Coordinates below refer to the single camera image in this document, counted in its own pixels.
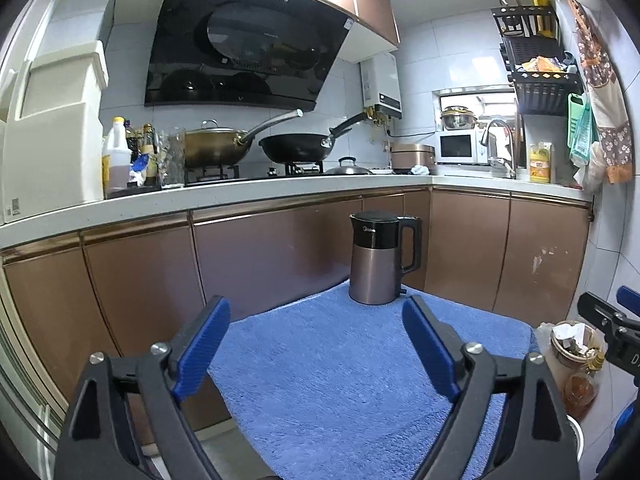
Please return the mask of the right blue white gloved hand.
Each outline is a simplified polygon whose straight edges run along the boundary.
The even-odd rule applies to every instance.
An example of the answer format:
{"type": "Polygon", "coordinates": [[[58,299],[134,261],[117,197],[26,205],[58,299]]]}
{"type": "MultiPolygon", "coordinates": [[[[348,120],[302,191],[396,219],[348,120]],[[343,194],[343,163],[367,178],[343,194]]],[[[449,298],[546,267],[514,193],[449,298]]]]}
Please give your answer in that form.
{"type": "Polygon", "coordinates": [[[598,479],[639,471],[639,400],[629,404],[615,424],[613,439],[597,466],[598,479]]]}

